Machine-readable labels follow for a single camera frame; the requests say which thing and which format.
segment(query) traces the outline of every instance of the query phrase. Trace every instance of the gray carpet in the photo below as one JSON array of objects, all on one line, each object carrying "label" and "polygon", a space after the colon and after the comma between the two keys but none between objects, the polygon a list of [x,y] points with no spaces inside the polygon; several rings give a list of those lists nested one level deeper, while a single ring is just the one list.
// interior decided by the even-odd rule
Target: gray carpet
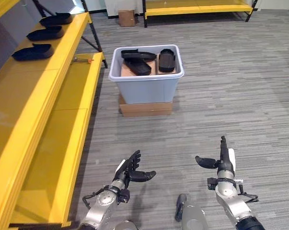
[{"label": "gray carpet", "polygon": [[[246,192],[259,195],[249,207],[265,229],[289,230],[289,11],[258,11],[248,23],[232,13],[160,17],[146,29],[140,17],[125,28],[104,13],[92,18],[109,64],[117,47],[176,44],[185,76],[172,115],[123,118],[118,88],[102,68],[71,218],[83,218],[81,197],[111,183],[120,161],[140,149],[140,169],[158,174],[130,184],[130,202],[119,206],[109,230],[126,219],[141,230],[180,229],[173,218],[180,193],[203,207],[211,230],[234,229],[207,189],[216,170],[194,160],[197,154],[218,157],[225,135],[235,149],[236,178],[244,179]],[[85,36],[94,41],[89,28]],[[92,49],[81,42],[78,52]]]}]

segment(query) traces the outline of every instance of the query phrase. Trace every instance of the white plastic bin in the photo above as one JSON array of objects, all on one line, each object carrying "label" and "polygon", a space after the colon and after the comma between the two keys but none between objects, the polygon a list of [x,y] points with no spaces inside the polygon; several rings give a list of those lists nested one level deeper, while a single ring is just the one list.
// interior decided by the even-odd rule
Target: white plastic bin
[{"label": "white plastic bin", "polygon": [[[122,50],[138,49],[159,54],[170,49],[175,54],[175,74],[121,77]],[[114,51],[109,79],[114,81],[127,104],[163,103],[173,100],[179,78],[185,74],[179,49],[176,45],[121,47]]]}]

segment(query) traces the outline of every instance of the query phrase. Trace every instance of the robotic arm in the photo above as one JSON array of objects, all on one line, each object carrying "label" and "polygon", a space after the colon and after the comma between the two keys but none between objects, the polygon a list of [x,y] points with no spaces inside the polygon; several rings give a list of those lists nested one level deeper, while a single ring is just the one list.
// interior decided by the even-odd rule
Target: robotic arm
[{"label": "robotic arm", "polygon": [[[208,178],[208,189],[215,190],[217,201],[237,230],[265,230],[246,203],[257,202],[258,196],[243,191],[243,180],[235,180],[236,161],[233,149],[228,149],[226,139],[221,137],[220,160],[196,156],[198,165],[218,169],[218,178]],[[250,198],[244,202],[240,195]]]},{"label": "robotic arm", "polygon": [[[116,169],[111,185],[101,188],[98,192],[83,197],[89,209],[87,216],[81,221],[78,230],[102,230],[120,203],[129,201],[128,185],[130,181],[145,182],[152,179],[156,172],[136,171],[140,162],[140,150],[137,150],[127,160],[123,160]],[[90,207],[87,199],[97,196],[95,204]]]}]

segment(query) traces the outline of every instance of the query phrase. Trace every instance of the black slipper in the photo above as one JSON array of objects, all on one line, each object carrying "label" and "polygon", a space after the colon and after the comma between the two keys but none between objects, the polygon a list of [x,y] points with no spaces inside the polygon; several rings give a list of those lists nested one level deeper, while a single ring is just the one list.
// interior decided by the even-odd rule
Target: black slipper
[{"label": "black slipper", "polygon": [[172,72],[175,68],[175,55],[170,49],[163,49],[159,54],[158,68],[161,72]]},{"label": "black slipper", "polygon": [[54,54],[51,44],[33,44],[33,46],[16,51],[12,57],[17,61],[30,61],[46,59]]},{"label": "black slipper", "polygon": [[56,13],[56,15],[49,16],[46,18],[42,18],[40,23],[43,26],[51,26],[51,25],[65,25],[71,23],[73,20],[70,13]]},{"label": "black slipper", "polygon": [[153,61],[156,59],[156,54],[150,52],[139,52],[138,49],[122,50],[122,58],[140,58],[146,61]]},{"label": "black slipper", "polygon": [[57,39],[64,35],[62,26],[47,26],[46,29],[36,30],[27,35],[31,41]]},{"label": "black slipper", "polygon": [[125,65],[137,76],[150,75],[152,68],[142,59],[126,58]]}]

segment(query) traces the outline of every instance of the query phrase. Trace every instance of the black cable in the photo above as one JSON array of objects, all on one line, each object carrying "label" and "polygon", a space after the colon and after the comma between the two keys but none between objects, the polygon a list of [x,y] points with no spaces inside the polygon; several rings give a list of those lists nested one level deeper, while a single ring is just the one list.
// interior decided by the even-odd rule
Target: black cable
[{"label": "black cable", "polygon": [[86,206],[88,209],[90,209],[91,207],[90,207],[90,203],[87,201],[87,199],[91,199],[91,198],[93,198],[93,197],[95,197],[95,196],[96,196],[96,194],[95,194],[95,193],[92,193],[91,195],[85,195],[85,196],[82,197],[82,201],[85,203],[85,206]]},{"label": "black cable", "polygon": [[87,200],[99,195],[102,191],[104,191],[104,188],[101,188],[96,193],[92,193],[90,195],[85,195],[82,197],[82,201],[88,209],[90,209],[91,207],[90,207],[90,203]]},{"label": "black cable", "polygon": [[239,189],[240,189],[240,194],[238,194],[239,196],[243,195],[243,196],[250,198],[250,200],[246,201],[246,203],[253,203],[253,202],[259,201],[257,195],[247,194],[245,191],[243,191],[243,185],[242,184],[239,185]]}]

